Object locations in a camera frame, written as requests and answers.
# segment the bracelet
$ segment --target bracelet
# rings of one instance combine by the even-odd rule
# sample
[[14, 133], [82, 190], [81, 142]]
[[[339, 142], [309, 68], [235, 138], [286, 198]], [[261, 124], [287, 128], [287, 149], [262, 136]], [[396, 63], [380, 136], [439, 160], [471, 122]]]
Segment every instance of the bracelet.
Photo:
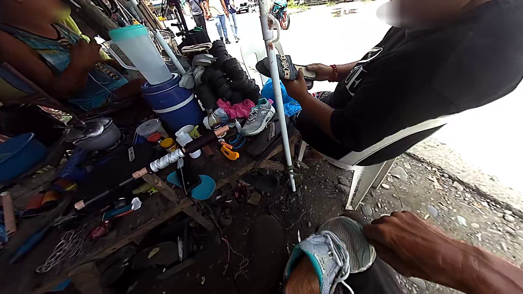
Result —
[[336, 64], [333, 64], [331, 65], [332, 67], [332, 70], [333, 70], [333, 78], [332, 79], [328, 79], [329, 82], [337, 82], [338, 81], [338, 68], [336, 67]]

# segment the teal pitcher lid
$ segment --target teal pitcher lid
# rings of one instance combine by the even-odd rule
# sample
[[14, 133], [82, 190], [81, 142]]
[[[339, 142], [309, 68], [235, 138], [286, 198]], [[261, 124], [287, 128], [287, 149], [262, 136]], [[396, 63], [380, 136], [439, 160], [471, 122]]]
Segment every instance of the teal pitcher lid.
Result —
[[143, 25], [134, 25], [109, 31], [109, 36], [114, 42], [123, 39], [137, 38], [145, 35], [149, 35], [149, 32]]

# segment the yellow box cutter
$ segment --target yellow box cutter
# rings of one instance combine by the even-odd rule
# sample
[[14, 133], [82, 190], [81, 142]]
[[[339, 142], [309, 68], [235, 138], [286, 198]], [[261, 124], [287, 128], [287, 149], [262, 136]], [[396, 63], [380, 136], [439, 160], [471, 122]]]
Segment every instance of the yellow box cutter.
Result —
[[231, 145], [225, 142], [221, 142], [221, 144], [222, 148], [220, 149], [220, 151], [223, 153], [223, 155], [225, 155], [225, 157], [229, 158], [230, 160], [237, 160], [238, 158], [240, 158], [240, 154], [238, 152], [232, 151]]

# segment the umbrella pole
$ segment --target umbrella pole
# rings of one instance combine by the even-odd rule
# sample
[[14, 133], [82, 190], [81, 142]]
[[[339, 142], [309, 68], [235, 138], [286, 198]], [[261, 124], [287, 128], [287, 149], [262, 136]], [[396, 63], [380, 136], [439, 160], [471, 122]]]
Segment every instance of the umbrella pole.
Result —
[[265, 41], [265, 48], [267, 50], [267, 57], [269, 58], [269, 70], [270, 77], [272, 79], [272, 85], [274, 90], [274, 98], [276, 102], [276, 111], [278, 113], [278, 118], [280, 119], [281, 126], [281, 137], [283, 139], [283, 151], [285, 152], [285, 159], [287, 164], [287, 171], [289, 173], [289, 180], [291, 183], [291, 189], [293, 192], [296, 191], [296, 184], [294, 183], [294, 174], [292, 169], [292, 157], [289, 145], [289, 134], [287, 132], [287, 124], [285, 121], [285, 111], [283, 109], [283, 98], [281, 96], [280, 85], [280, 76], [278, 74], [278, 64], [276, 63], [276, 52], [274, 51], [274, 34], [272, 29], [269, 28], [269, 12], [268, 12], [268, 3], [267, 0], [258, 0], [260, 8], [260, 22], [261, 22], [261, 31], [263, 33], [263, 39]]

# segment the gray sneaker with teal trim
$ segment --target gray sneaker with teal trim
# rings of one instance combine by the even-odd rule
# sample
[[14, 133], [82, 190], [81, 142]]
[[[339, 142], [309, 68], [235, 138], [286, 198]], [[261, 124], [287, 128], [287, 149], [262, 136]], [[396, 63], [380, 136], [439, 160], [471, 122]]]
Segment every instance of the gray sneaker with teal trim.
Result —
[[294, 248], [285, 268], [287, 281], [301, 258], [311, 261], [320, 282], [321, 294], [332, 294], [338, 283], [350, 273], [368, 269], [376, 259], [376, 251], [363, 234], [363, 227], [348, 217], [336, 217], [323, 224], [318, 233], [311, 235]]
[[267, 122], [270, 121], [275, 112], [274, 107], [267, 99], [258, 100], [258, 105], [251, 109], [249, 118], [243, 126], [242, 134], [245, 136], [259, 134], [265, 129]]

